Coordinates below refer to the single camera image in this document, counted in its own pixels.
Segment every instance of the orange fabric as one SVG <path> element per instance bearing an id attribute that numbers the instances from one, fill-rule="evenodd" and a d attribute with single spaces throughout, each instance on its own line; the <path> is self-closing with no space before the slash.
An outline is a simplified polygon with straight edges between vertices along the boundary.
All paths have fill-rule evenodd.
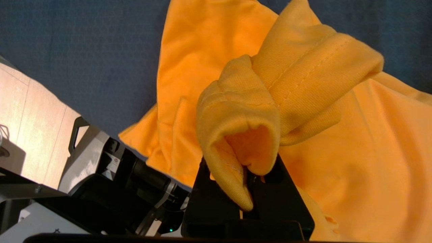
<path id="1" fill-rule="evenodd" d="M 379 73 L 380 55 L 321 25 L 306 0 L 276 18 L 251 0 L 172 0 L 157 108 L 122 141 L 189 186 L 204 153 L 245 209 L 242 166 L 265 174 L 279 142 L 312 239 L 429 242 L 432 96 Z"/>

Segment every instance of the wooden panel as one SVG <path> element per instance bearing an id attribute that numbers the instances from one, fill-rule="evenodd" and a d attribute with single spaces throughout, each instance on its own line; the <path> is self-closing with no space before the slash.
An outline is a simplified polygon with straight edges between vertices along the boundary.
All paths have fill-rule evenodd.
<path id="1" fill-rule="evenodd" d="M 19 125 L 24 110 L 27 86 L 0 69 L 0 125 L 7 132 L 9 140 L 16 143 Z"/>
<path id="2" fill-rule="evenodd" d="M 80 117 L 78 113 L 71 108 L 66 107 L 60 131 L 57 136 L 57 141 L 45 175 L 44 185 L 50 186 L 54 189 L 58 188 L 64 165 L 66 164 L 67 158 L 70 156 L 68 151 L 69 140 L 72 134 L 73 123 L 77 117 Z"/>
<path id="3" fill-rule="evenodd" d="M 27 77 L 25 74 L 21 73 L 18 70 L 15 70 L 11 67 L 8 67 L 4 64 L 0 64 L 0 69 L 3 69 L 4 71 L 6 71 L 7 73 L 9 73 L 10 75 L 14 76 L 15 78 L 17 78 L 18 80 L 20 80 L 21 82 L 23 82 L 25 85 L 29 85 L 30 83 L 30 78 Z"/>
<path id="4" fill-rule="evenodd" d="M 43 183 L 66 105 L 30 80 L 17 145 L 26 152 L 21 175 Z"/>

